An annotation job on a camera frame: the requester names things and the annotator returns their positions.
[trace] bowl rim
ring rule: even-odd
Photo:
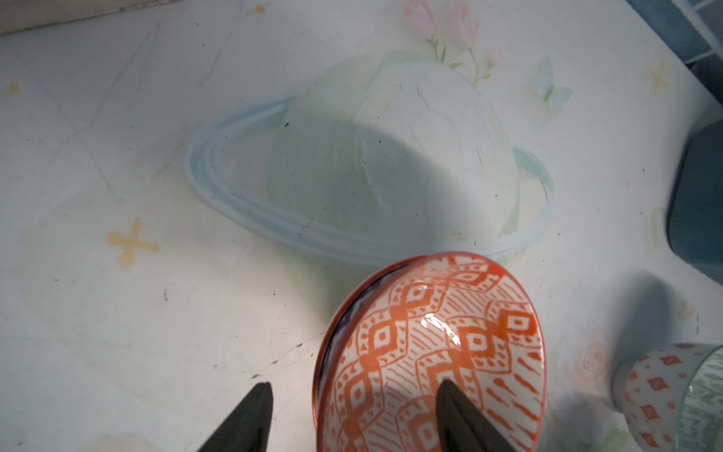
[[[393,263],[391,265],[387,265],[386,267],[374,272],[372,275],[370,275],[368,278],[363,280],[350,294],[342,304],[339,305],[339,307],[336,309],[336,312],[334,312],[334,316],[332,316],[331,321],[329,322],[329,326],[326,329],[326,334],[324,335],[324,339],[321,341],[321,345],[319,346],[319,353],[317,353],[317,360],[316,364],[314,364],[314,377],[312,378],[312,417],[314,418],[314,428],[317,427],[317,412],[316,412],[316,400],[318,391],[317,391],[317,385],[316,382],[319,379],[319,369],[321,368],[322,360],[325,356],[326,348],[329,346],[329,341],[331,340],[332,332],[334,331],[334,325],[337,325],[339,321],[341,320],[341,317],[344,315],[346,310],[349,308],[351,303],[356,300],[356,298],[367,288],[371,283],[376,281],[379,278],[382,278],[384,275],[386,275],[389,272],[392,272],[394,270],[402,270],[400,274],[405,273],[404,269],[405,267],[408,267],[408,265],[416,260],[424,259],[425,257],[428,257],[426,255],[421,256],[414,256],[409,257],[405,260],[401,260],[399,262]],[[395,278],[390,278],[388,281],[386,281],[384,284],[379,286],[377,291],[383,291],[386,290],[387,286],[396,281]],[[367,311],[367,308],[361,308],[358,314],[362,314]],[[351,334],[350,332],[354,330],[356,327],[356,324],[359,322],[359,316],[357,315],[357,319],[353,320],[349,323],[349,328],[347,328],[347,331],[342,336],[342,341],[340,341],[340,344],[345,344],[348,341],[348,334]],[[336,363],[338,361],[339,357],[334,356],[331,359],[331,363]],[[329,371],[336,371],[335,364],[332,364],[329,367]],[[325,395],[324,388],[321,388],[321,396]]]
[[[383,284],[383,285],[380,287],[380,289],[386,290],[386,288],[387,288],[389,285],[391,285],[392,282],[397,281],[397,280],[398,280],[399,278],[401,278],[403,275],[409,273],[409,272],[410,272],[413,268],[415,268],[417,265],[421,265],[421,264],[423,264],[423,263],[427,263],[427,262],[429,262],[430,260],[437,259],[437,258],[439,258],[439,257],[446,256],[446,255],[481,257],[482,259],[486,260],[488,263],[490,263],[490,264],[492,264],[492,265],[496,265],[497,267],[499,267],[499,268],[504,272],[504,274],[505,274],[507,277],[511,278],[511,279],[518,285],[518,287],[520,288],[520,290],[522,291],[522,293],[525,295],[525,297],[527,297],[527,300],[529,300],[530,308],[532,309],[532,316],[533,316],[533,318],[535,319],[535,321],[537,322],[537,329],[538,329],[539,335],[540,335],[540,351],[541,351],[541,355],[542,355],[541,365],[542,365],[542,380],[543,380],[543,381],[542,381],[542,394],[541,394],[541,397],[540,397],[540,402],[541,402],[541,403],[540,403],[540,419],[539,419],[539,421],[537,422],[537,431],[535,432],[535,441],[534,441],[534,444],[533,444],[533,447],[532,447],[532,448],[534,449],[534,448],[537,446],[537,443],[539,442],[539,436],[540,436],[540,432],[541,432],[541,430],[542,430],[542,423],[543,423],[543,421],[544,421],[544,410],[545,410],[545,407],[546,407],[546,405],[547,405],[547,361],[546,361],[547,354],[546,354],[546,352],[545,352],[546,347],[545,347],[545,344],[544,344],[544,334],[542,333],[542,325],[540,324],[539,318],[538,318],[538,316],[537,316],[537,311],[535,310],[535,306],[532,304],[532,299],[531,299],[530,296],[527,294],[527,292],[525,291],[525,289],[522,287],[522,285],[520,284],[520,282],[517,281],[517,279],[516,279],[514,276],[512,276],[512,274],[511,274],[509,271],[507,271],[507,269],[505,269],[504,267],[502,267],[500,264],[496,263],[494,260],[489,259],[488,257],[481,256],[481,255],[476,255],[476,254],[474,254],[474,253],[472,253],[472,252],[467,252],[467,251],[447,251],[447,252],[441,252],[441,253],[437,253],[437,254],[433,254],[433,255],[416,256],[416,257],[412,257],[412,258],[410,258],[410,259],[407,259],[407,260],[405,260],[405,261],[402,261],[402,262],[406,262],[406,264],[407,264],[406,267],[402,268],[402,269],[401,269],[402,271],[399,272],[397,275],[395,275],[394,277],[390,278],[389,281],[387,281],[387,283]],[[397,264],[395,264],[395,265],[390,265],[389,267],[394,267],[394,266],[396,266],[396,265],[398,265],[398,264],[400,264],[400,263],[397,263]],[[384,271],[387,271],[387,270],[389,269],[389,267],[386,267],[385,269],[380,270],[379,272],[376,272],[376,273],[375,273],[372,277],[370,277],[370,278],[378,278],[378,277],[380,276],[380,274],[381,274],[382,272],[384,272]],[[332,328],[331,328],[331,325],[336,324],[336,322],[338,321],[338,318],[341,316],[341,313],[346,310],[346,307],[351,303],[351,300],[352,300],[352,299],[356,298],[356,296],[359,294],[359,292],[361,291],[361,289],[363,289],[363,287],[365,287],[365,286],[368,284],[370,278],[368,278],[367,280],[365,280],[364,283],[362,283],[362,285],[360,285],[360,286],[353,292],[352,296],[350,296],[350,297],[346,300],[346,302],[344,302],[344,304],[343,304],[344,309],[341,309],[341,307],[340,307],[339,311],[336,313],[336,315],[334,315],[334,318],[333,318],[333,322],[334,322],[334,323],[330,323],[330,327],[328,328],[327,334],[326,334],[326,336],[324,337],[324,341],[322,342],[322,345],[325,345],[325,344],[326,344],[326,342],[327,342],[327,340],[328,340],[328,336],[330,336],[330,331],[331,331],[331,329],[332,329]],[[344,333],[344,335],[343,335],[343,340],[340,342],[340,344],[346,345],[346,344],[348,343],[349,336],[351,336],[351,334],[356,330],[357,323],[361,320],[361,318],[364,316],[364,314],[367,312],[367,310],[371,307],[372,304],[373,304],[373,303],[368,303],[366,306],[363,306],[362,308],[360,308],[360,310],[359,310],[359,312],[358,312],[358,314],[357,314],[357,316],[356,316],[356,321],[349,323],[349,328],[348,328],[347,331]],[[334,374],[334,375],[336,374],[336,371],[337,371],[337,368],[338,368],[339,358],[341,357],[341,352],[342,352],[345,348],[346,348],[345,346],[339,347],[339,350],[336,351],[335,356],[334,356],[334,357],[332,358],[332,360],[331,360],[331,364],[330,364],[330,366],[329,366],[329,372],[331,372],[331,373]],[[325,408],[325,401],[328,399],[329,389],[333,386],[333,384],[331,384],[333,380],[329,380],[329,381],[327,382],[327,384],[325,385],[325,387],[324,387],[324,388],[321,388],[321,394],[320,394],[320,395],[321,395],[321,400],[320,400],[320,402],[319,402],[319,411],[320,411],[320,413],[317,413],[317,412],[316,412],[316,402],[315,402],[315,401],[316,401],[316,397],[315,397],[315,396],[316,396],[317,391],[316,391],[316,389],[315,389],[315,386],[316,386],[316,385],[315,385],[314,383],[316,382],[316,378],[317,378],[318,366],[319,366],[319,364],[320,364],[320,359],[321,359],[320,356],[321,356],[321,353],[319,353],[319,356],[317,357],[317,366],[316,366],[315,369],[314,369],[314,380],[312,381],[312,386],[314,386],[314,388],[312,389],[312,394],[313,394],[313,395],[312,395],[312,402],[313,402],[313,403],[312,403],[312,411],[313,411],[313,413],[314,413],[314,426],[316,427],[316,447],[317,447],[317,451],[322,451],[322,450],[323,450],[323,447],[322,447],[322,434],[321,434],[322,429],[321,429],[321,427],[323,427],[323,425],[324,425],[324,424],[323,424],[323,420],[324,420],[324,419],[323,419],[323,414],[324,414],[324,408]]]

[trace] patterned cup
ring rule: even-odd
[[[613,401],[644,451],[720,451],[722,370],[719,345],[663,346],[618,367]]]
[[[435,395],[443,380],[514,449],[534,450],[546,367],[542,332],[519,283],[465,252],[417,258],[376,281],[352,297],[358,301],[343,309],[343,327],[333,323],[337,332],[322,344],[317,450],[439,451]]]

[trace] ceramic bowl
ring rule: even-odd
[[[465,252],[417,257],[371,279],[374,288],[357,289],[350,299],[358,301],[347,301],[329,328],[337,333],[322,344],[317,450],[439,451],[435,394],[443,380],[514,449],[533,450],[544,411],[544,344],[519,283]]]

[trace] white countertop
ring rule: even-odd
[[[666,340],[723,343],[723,288],[663,227],[686,137],[722,109],[624,0],[473,3],[478,53],[505,57],[479,90],[557,190],[553,224],[508,265],[547,347],[542,440],[604,445],[624,425],[598,400],[621,311],[657,297]],[[206,207],[181,151],[203,121],[349,56],[425,46],[396,0],[184,0],[0,38],[0,450],[193,451],[264,380],[269,449],[314,450],[316,353],[370,269]],[[559,119],[524,95],[545,55],[575,91]],[[106,235],[136,218],[160,249],[123,266]]]

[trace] yellow star print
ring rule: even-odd
[[[121,235],[120,232],[108,232],[108,235],[106,235],[106,242],[113,245],[114,247],[125,247],[125,251],[118,256],[118,262],[123,265],[124,267],[128,267],[133,263],[133,253],[136,248],[139,248],[141,250],[151,251],[151,252],[158,252],[161,250],[160,245],[156,245],[155,243],[147,243],[147,242],[141,242],[138,239],[138,236],[140,235],[140,219],[136,218],[133,222],[133,229],[131,230],[131,235],[126,238]]]
[[[665,61],[660,64],[660,69],[648,70],[650,71],[650,75],[655,82],[655,89],[653,91],[653,95],[658,95],[658,91],[660,90],[661,86],[670,86],[668,81],[663,78],[663,73],[665,72]]]

